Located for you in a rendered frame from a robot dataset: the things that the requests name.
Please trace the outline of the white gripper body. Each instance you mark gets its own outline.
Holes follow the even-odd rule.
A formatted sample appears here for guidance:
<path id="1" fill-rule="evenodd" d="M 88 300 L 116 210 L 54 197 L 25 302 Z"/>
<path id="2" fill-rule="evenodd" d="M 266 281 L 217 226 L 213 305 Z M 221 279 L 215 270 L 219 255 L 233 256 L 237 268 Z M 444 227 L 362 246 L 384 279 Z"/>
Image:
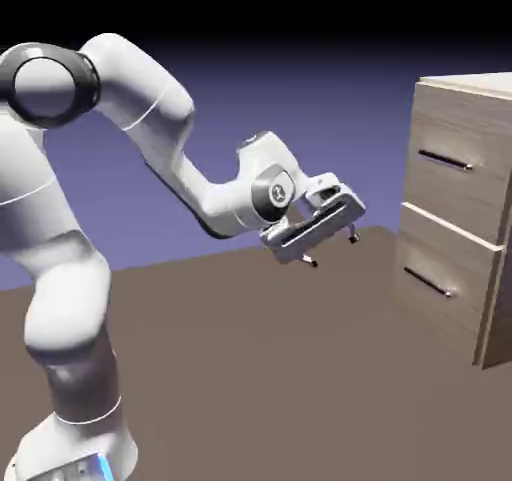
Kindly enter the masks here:
<path id="1" fill-rule="evenodd" d="M 260 239 L 281 264 L 302 261 L 304 254 L 343 229 L 348 230 L 366 212 L 353 194 L 344 193 L 323 204 L 311 217 L 290 223 L 286 218 L 260 233 Z"/>

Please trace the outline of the light wood drawer front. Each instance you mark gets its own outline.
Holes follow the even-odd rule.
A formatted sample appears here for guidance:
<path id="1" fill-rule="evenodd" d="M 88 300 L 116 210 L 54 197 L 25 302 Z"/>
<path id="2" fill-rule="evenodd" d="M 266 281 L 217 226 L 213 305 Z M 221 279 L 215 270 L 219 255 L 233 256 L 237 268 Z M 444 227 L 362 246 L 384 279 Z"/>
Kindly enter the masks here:
<path id="1" fill-rule="evenodd" d="M 512 98 L 418 83 L 403 199 L 489 243 L 505 243 Z"/>
<path id="2" fill-rule="evenodd" d="M 505 246 L 490 243 L 410 202 L 400 209 L 397 298 L 449 347 L 484 366 L 491 346 Z M 445 298 L 403 271 L 416 270 L 455 295 Z"/>

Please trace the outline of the light wood cabinet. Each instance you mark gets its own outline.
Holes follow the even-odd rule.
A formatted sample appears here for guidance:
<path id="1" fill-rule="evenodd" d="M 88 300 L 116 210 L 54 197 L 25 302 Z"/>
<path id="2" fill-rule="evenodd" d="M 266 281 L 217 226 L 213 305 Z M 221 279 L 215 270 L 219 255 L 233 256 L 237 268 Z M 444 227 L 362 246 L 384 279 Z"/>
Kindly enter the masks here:
<path id="1" fill-rule="evenodd" d="M 467 361 L 512 361 L 512 72 L 416 83 L 395 287 Z"/>

